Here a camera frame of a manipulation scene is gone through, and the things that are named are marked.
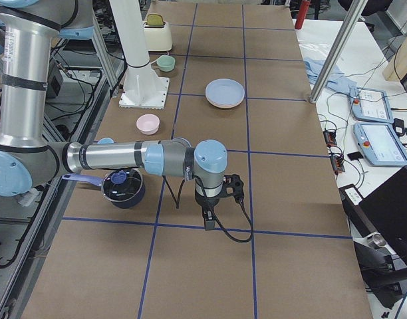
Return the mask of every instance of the light blue plate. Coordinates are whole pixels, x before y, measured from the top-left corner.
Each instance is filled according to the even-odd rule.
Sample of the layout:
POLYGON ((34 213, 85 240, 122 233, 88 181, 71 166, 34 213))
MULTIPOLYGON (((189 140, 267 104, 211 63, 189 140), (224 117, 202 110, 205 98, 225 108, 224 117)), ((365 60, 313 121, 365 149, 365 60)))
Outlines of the light blue plate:
POLYGON ((219 78, 206 86, 205 96, 209 103, 218 108, 233 108, 242 102, 245 90, 234 80, 219 78))

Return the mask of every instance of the mint green bowl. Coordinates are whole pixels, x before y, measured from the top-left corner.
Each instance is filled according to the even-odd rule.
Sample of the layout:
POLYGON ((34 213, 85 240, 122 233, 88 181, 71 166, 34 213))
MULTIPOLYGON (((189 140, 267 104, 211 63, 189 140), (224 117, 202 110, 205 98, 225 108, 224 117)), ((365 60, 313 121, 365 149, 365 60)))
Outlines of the mint green bowl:
POLYGON ((164 72, 173 71, 176 60, 170 55, 161 55, 157 60, 156 64, 159 66, 159 69, 164 72))

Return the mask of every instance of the black monitor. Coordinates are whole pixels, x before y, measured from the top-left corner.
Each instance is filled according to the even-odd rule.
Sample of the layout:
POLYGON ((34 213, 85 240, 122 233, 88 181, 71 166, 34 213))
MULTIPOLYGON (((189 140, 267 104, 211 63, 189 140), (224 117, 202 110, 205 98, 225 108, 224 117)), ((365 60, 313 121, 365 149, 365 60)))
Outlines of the black monitor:
POLYGON ((359 205, 397 255, 407 256, 407 166, 387 179, 359 205))

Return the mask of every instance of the blue cloth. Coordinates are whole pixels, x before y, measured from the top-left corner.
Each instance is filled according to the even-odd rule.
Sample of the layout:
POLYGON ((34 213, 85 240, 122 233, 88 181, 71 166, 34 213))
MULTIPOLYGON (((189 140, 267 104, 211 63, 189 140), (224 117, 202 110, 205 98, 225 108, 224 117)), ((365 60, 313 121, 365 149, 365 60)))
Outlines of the blue cloth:
MULTIPOLYGON (((309 77, 309 82, 311 84, 316 83, 317 77, 319 76, 322 66, 325 60, 313 60, 312 58, 304 58, 305 69, 307 71, 307 76, 309 77)), ((327 82, 327 88, 334 90, 335 92, 344 93, 346 95, 350 94, 353 87, 356 86, 356 82, 346 78, 344 73, 341 72, 339 67, 335 66, 332 74, 329 76, 327 82)))

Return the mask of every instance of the purple handle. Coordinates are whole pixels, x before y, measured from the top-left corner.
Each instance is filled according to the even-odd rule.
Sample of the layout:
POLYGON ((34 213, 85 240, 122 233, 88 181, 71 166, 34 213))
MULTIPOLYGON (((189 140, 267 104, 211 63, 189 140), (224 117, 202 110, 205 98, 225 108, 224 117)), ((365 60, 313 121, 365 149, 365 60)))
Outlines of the purple handle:
POLYGON ((101 177, 81 174, 66 174, 62 176, 62 179, 66 179, 68 181, 84 181, 86 183, 93 184, 97 187, 100 187, 103 182, 103 179, 101 177))

